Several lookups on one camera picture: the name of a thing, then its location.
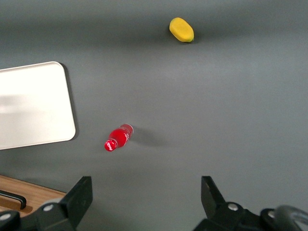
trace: wooden board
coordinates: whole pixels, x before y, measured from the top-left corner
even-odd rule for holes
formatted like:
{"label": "wooden board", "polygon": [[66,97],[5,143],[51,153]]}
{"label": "wooden board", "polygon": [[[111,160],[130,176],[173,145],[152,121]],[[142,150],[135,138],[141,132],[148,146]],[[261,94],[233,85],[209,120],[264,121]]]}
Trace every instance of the wooden board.
{"label": "wooden board", "polygon": [[5,210],[16,210],[20,212],[21,217],[35,212],[44,202],[48,200],[63,198],[65,196],[64,192],[5,176],[0,176],[0,190],[18,194],[26,198],[27,205],[23,210],[20,210],[20,202],[0,196],[0,212]]}

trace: plastic bottle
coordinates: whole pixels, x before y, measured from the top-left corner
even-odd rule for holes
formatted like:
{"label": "plastic bottle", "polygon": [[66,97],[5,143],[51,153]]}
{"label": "plastic bottle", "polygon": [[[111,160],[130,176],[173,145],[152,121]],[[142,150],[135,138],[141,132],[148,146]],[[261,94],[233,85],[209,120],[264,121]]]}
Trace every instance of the plastic bottle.
{"label": "plastic bottle", "polygon": [[116,130],[113,130],[108,140],[105,143],[105,149],[109,152],[114,151],[116,148],[123,147],[134,133],[134,129],[129,124],[123,124]]}

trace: screw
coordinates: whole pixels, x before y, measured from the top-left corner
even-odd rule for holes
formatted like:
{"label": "screw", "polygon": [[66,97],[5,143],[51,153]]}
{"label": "screw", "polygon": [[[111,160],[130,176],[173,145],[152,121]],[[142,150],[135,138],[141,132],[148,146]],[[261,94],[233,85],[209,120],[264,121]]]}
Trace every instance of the screw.
{"label": "screw", "polygon": [[11,214],[6,213],[6,214],[3,214],[3,215],[0,217],[0,220],[3,221],[3,220],[6,220],[6,219],[9,219],[10,217],[11,217]]}
{"label": "screw", "polygon": [[232,210],[232,211],[237,211],[237,210],[239,210],[238,206],[237,206],[236,204],[234,204],[234,203],[228,204],[228,208],[229,208],[230,210]]}
{"label": "screw", "polygon": [[269,211],[268,216],[274,219],[275,218],[274,211],[273,210]]}
{"label": "screw", "polygon": [[48,205],[48,206],[44,207],[43,210],[44,210],[44,212],[48,212],[48,211],[52,210],[52,208],[53,208],[53,205]]}

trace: gray table surface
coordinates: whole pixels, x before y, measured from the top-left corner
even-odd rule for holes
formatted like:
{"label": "gray table surface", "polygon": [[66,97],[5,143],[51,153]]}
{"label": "gray table surface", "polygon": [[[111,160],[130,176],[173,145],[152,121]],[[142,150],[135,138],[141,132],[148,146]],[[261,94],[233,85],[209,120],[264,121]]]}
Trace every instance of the gray table surface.
{"label": "gray table surface", "polygon": [[[287,0],[0,2],[0,69],[68,70],[77,136],[0,151],[0,174],[94,199],[78,230],[190,231],[202,175],[258,214],[308,210],[308,4]],[[168,31],[182,17],[195,41]],[[123,123],[132,140],[108,153]]]}

